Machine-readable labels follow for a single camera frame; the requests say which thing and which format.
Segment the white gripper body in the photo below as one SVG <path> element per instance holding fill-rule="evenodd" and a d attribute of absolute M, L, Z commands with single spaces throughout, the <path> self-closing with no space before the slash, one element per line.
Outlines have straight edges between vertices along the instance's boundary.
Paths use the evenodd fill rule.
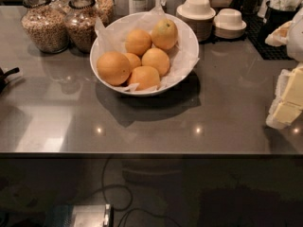
<path fill-rule="evenodd" d="M 298 62 L 303 62 L 303 8 L 294 16 L 287 39 L 287 55 Z"/>

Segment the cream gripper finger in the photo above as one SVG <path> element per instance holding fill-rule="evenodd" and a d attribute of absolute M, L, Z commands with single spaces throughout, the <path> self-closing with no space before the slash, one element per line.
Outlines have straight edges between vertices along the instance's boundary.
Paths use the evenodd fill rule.
<path fill-rule="evenodd" d="M 269 109 L 266 125 L 282 130 L 303 112 L 303 66 L 292 71 L 283 69 L 276 82 L 275 99 Z"/>
<path fill-rule="evenodd" d="M 291 21 L 288 21 L 275 29 L 271 34 L 267 36 L 265 43 L 274 47 L 286 45 L 288 42 L 287 34 L 291 23 Z"/>

